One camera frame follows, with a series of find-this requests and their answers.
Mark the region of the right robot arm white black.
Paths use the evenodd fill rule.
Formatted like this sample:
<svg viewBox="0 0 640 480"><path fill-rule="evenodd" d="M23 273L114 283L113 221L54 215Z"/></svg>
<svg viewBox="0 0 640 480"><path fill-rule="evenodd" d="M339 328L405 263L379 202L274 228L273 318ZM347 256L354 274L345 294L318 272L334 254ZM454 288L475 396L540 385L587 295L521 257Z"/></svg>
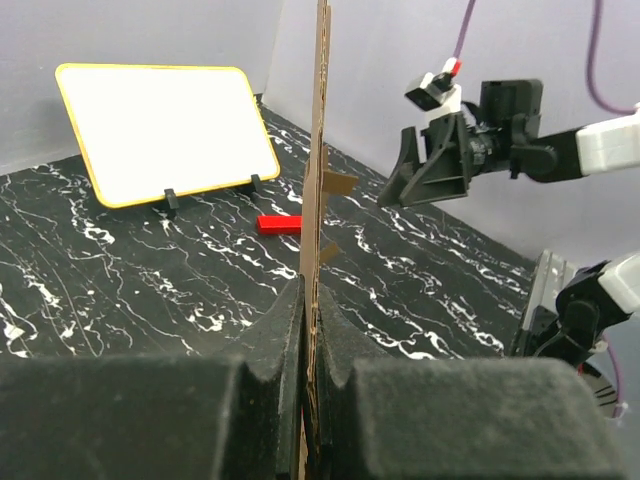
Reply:
<svg viewBox="0 0 640 480"><path fill-rule="evenodd" d="M463 198L474 177L493 172L555 183L638 166L638 114L540 136L542 93L537 79L485 81L473 104L463 100L451 73L417 79L405 96L425 112L427 126L402 130L378 205ZM575 269L545 251L509 354L578 368L605 347L607 328L638 310L638 254Z"/></svg>

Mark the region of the brown cardboard box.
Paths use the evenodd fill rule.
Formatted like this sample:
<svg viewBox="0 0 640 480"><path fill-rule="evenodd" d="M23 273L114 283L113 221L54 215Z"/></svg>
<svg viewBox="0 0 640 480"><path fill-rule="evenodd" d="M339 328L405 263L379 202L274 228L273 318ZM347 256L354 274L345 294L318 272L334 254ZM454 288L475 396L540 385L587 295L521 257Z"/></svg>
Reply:
<svg viewBox="0 0 640 480"><path fill-rule="evenodd" d="M307 452L302 477L320 477L320 419L319 394L316 381L318 321L320 317L318 284L320 271L320 231L322 224L324 159L323 134L330 50L331 6L327 1L317 3L313 101L311 114L311 146L303 183L302 228L299 273L304 280L305 306L305 374L304 437Z"/></svg>

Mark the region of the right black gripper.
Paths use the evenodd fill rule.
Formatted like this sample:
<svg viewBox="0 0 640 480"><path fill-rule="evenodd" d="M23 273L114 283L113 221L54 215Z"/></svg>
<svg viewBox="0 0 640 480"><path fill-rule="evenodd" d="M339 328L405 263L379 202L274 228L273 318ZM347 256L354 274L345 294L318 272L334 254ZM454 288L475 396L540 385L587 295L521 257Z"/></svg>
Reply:
<svg viewBox="0 0 640 480"><path fill-rule="evenodd" d="M401 130L398 160L377 198L379 207L409 207L468 195L474 176L484 173L495 154L495 139L466 123L463 113L431 122L423 133L427 161L421 167L416 128Z"/></svg>

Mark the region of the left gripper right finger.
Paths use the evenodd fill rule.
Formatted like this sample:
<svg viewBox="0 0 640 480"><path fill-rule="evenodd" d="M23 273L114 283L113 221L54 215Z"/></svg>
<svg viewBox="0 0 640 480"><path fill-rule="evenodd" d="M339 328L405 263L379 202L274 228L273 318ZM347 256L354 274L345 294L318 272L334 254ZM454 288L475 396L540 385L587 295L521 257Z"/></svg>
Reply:
<svg viewBox="0 0 640 480"><path fill-rule="evenodd" d="M325 479L621 479L586 383L551 359L396 358L319 291Z"/></svg>

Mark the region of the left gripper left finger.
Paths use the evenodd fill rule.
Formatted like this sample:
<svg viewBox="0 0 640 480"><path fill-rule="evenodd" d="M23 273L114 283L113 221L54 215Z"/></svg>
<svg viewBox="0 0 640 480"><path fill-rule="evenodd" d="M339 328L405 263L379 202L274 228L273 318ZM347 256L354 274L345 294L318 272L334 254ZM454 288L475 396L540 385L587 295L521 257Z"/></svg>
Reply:
<svg viewBox="0 0 640 480"><path fill-rule="evenodd" d="M295 479L304 284L201 356L1 365L5 479Z"/></svg>

